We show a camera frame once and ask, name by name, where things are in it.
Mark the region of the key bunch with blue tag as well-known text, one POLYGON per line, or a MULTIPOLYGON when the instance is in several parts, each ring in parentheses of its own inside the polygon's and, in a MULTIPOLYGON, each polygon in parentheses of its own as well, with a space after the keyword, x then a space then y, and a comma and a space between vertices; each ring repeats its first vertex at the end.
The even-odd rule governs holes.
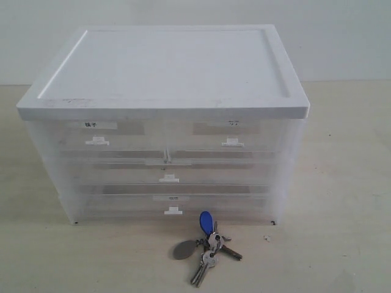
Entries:
POLYGON ((213 220, 213 216, 210 212, 201 212, 199 224, 205 237, 202 239, 180 242, 172 252, 174 259, 186 259, 192 256, 198 247, 203 247, 203 252, 200 254, 199 266, 196 273, 191 278, 191 284, 197 288, 202 284, 208 271, 218 264, 219 252, 226 253, 237 261, 243 259, 243 256, 240 253, 226 246, 225 243, 230 242, 231 238, 225 237, 219 233, 218 223, 213 220))

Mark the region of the white plastic drawer cabinet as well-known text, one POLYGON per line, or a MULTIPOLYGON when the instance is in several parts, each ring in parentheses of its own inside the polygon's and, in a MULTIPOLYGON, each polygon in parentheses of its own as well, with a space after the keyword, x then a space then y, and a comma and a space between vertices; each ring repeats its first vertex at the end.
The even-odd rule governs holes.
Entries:
POLYGON ((78 29, 17 104, 18 113, 73 224, 86 203, 70 164, 270 164, 265 197, 280 219, 310 103, 272 25, 119 26, 78 29), (274 159, 119 161, 67 158, 59 140, 68 128, 97 122, 286 120, 274 159))

